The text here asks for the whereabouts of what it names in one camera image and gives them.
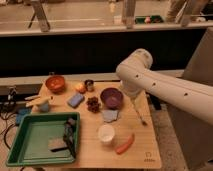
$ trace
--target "green tray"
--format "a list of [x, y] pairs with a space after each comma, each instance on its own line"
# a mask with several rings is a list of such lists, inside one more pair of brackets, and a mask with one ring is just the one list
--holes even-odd
[[150, 17], [150, 23], [163, 23], [163, 19], [160, 15], [150, 15], [150, 16], [136, 16], [135, 23], [136, 24], [143, 24], [145, 23], [146, 17]]
[[79, 113], [46, 113], [27, 115], [22, 120], [9, 152], [6, 165], [33, 166], [72, 163], [75, 159], [69, 150], [51, 152], [49, 139], [63, 137], [64, 123], [68, 118], [76, 120], [74, 132], [75, 149], [78, 147]]

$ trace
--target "toy carrot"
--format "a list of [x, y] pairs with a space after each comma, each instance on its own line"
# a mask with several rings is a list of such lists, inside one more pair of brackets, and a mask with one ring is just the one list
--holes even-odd
[[125, 152], [132, 145], [134, 140], [135, 140], [135, 134], [132, 133], [125, 143], [121, 144], [120, 146], [118, 146], [115, 149], [115, 152], [117, 154], [122, 154], [123, 152]]

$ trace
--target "black cable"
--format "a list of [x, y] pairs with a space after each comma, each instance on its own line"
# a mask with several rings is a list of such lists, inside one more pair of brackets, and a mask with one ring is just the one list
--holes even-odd
[[5, 124], [6, 124], [5, 129], [0, 133], [0, 135], [3, 135], [3, 133], [7, 130], [7, 126], [8, 126], [7, 120], [5, 121]]
[[31, 20], [30, 20], [30, 23], [29, 23], [29, 25], [28, 25], [28, 29], [31, 28], [31, 26], [32, 26], [32, 24], [33, 24], [33, 21], [34, 21], [34, 19], [35, 19], [35, 16], [36, 16], [36, 14], [35, 14], [35, 12], [34, 12], [32, 18], [31, 18]]
[[5, 131], [5, 133], [4, 133], [4, 144], [6, 145], [6, 147], [8, 148], [8, 149], [11, 149], [11, 147], [8, 145], [8, 143], [7, 143], [7, 133], [12, 129], [12, 128], [14, 128], [15, 127], [15, 124], [11, 124], [8, 128], [7, 128], [7, 130]]
[[26, 168], [26, 167], [22, 167], [22, 168], [20, 169], [20, 171], [23, 171], [25, 168]]

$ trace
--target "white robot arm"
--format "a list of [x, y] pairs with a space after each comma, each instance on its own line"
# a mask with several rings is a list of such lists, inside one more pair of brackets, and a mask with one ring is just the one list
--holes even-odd
[[159, 74], [149, 69], [151, 65], [151, 54], [144, 49], [137, 49], [117, 66], [116, 73], [128, 96], [136, 97], [144, 89], [213, 124], [213, 87]]

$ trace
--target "white paper cup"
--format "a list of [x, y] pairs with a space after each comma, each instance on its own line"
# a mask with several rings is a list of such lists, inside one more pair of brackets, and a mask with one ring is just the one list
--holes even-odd
[[103, 145], [112, 144], [112, 140], [114, 137], [115, 129], [111, 125], [104, 124], [98, 129], [98, 138]]

